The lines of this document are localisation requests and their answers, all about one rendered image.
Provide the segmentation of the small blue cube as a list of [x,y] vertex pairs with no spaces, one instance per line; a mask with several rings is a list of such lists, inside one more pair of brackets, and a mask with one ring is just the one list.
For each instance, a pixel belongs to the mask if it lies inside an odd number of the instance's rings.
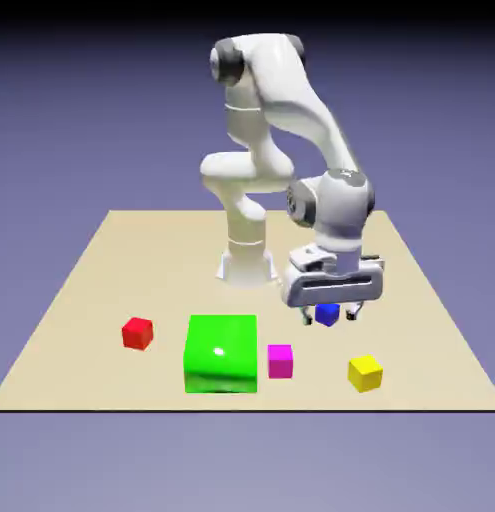
[[317,304],[315,306],[315,321],[319,324],[331,327],[338,321],[340,310],[339,304]]

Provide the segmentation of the large green box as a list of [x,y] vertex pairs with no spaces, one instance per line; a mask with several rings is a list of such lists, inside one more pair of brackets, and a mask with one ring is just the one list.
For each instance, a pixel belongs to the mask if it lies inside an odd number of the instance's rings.
[[255,393],[258,369],[257,317],[195,314],[183,353],[187,393]]

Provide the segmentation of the small red cube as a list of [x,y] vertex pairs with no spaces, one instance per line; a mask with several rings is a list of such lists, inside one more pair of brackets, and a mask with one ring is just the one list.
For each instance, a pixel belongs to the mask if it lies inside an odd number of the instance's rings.
[[153,323],[149,319],[132,317],[122,327],[123,346],[144,351],[154,337]]

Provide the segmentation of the small magenta cube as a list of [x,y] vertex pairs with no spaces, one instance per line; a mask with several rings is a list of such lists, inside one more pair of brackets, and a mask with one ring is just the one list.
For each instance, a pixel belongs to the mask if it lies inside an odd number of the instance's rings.
[[290,379],[293,376],[293,350],[290,344],[268,346],[268,376],[270,379]]

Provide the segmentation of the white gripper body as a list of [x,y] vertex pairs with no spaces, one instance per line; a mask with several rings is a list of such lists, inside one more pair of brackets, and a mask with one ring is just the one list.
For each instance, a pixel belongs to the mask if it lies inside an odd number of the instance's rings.
[[373,301],[381,297],[383,281],[382,267],[371,261],[362,261],[356,272],[347,275],[302,272],[289,264],[283,274],[281,298],[291,308]]

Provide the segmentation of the small yellow cube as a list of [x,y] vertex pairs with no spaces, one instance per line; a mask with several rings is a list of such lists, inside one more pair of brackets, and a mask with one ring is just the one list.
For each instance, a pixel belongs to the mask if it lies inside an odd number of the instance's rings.
[[358,392],[364,393],[381,386],[383,367],[370,354],[352,358],[348,363],[347,377]]

